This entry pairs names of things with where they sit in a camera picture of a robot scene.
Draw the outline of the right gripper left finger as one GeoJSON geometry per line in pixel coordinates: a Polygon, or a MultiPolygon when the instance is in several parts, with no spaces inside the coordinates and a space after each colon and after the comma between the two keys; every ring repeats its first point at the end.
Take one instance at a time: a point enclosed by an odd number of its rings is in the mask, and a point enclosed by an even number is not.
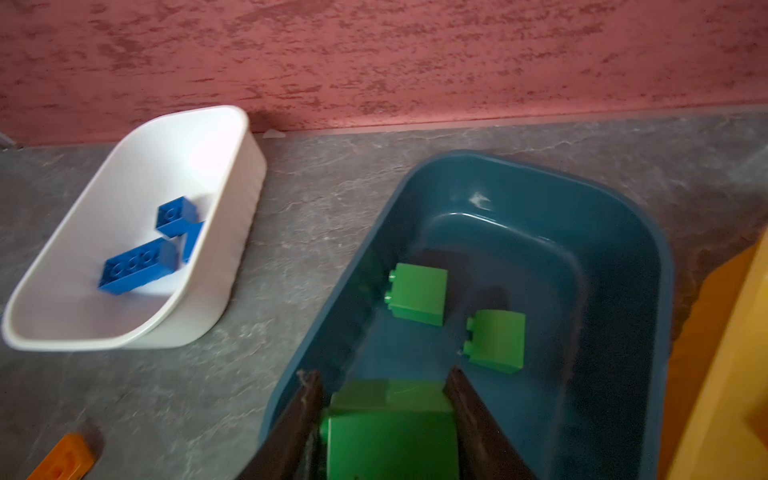
{"type": "Polygon", "coordinates": [[[297,374],[300,388],[236,479],[315,479],[324,386],[317,371],[297,374]]]}

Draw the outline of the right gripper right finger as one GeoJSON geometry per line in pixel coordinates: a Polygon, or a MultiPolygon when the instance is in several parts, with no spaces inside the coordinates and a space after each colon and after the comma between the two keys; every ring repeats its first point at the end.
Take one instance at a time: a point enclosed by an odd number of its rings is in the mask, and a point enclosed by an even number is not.
{"type": "Polygon", "coordinates": [[[459,367],[443,391],[455,413],[461,479],[536,479],[459,367]]]}

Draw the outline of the green lego small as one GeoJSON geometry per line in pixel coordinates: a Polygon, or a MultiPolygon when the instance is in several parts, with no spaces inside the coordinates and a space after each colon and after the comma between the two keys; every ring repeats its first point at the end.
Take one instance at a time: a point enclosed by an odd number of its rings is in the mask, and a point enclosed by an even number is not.
{"type": "Polygon", "coordinates": [[[526,316],[507,310],[478,310],[466,322],[462,353],[475,365],[513,374],[524,367],[526,316]]]}

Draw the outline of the green lego square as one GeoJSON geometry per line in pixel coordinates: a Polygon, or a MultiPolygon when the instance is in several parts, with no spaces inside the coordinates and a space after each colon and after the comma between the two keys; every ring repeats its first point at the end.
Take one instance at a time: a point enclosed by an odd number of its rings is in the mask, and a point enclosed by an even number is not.
{"type": "Polygon", "coordinates": [[[398,263],[389,281],[384,302],[394,317],[438,327],[444,324],[447,270],[398,263]]]}

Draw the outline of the blue lego long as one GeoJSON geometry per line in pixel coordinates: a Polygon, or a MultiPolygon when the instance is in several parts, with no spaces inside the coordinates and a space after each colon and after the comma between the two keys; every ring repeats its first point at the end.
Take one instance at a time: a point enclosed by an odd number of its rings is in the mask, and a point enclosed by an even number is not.
{"type": "Polygon", "coordinates": [[[170,240],[157,238],[105,261],[98,288],[122,295],[173,274],[178,249],[170,240]]]}

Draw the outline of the small blue lego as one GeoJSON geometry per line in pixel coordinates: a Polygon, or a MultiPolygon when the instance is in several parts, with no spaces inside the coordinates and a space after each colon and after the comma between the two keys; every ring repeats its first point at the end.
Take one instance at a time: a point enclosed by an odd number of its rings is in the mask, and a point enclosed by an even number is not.
{"type": "Polygon", "coordinates": [[[182,196],[158,207],[155,229],[168,238],[175,238],[184,235],[197,223],[196,206],[182,196]]]}

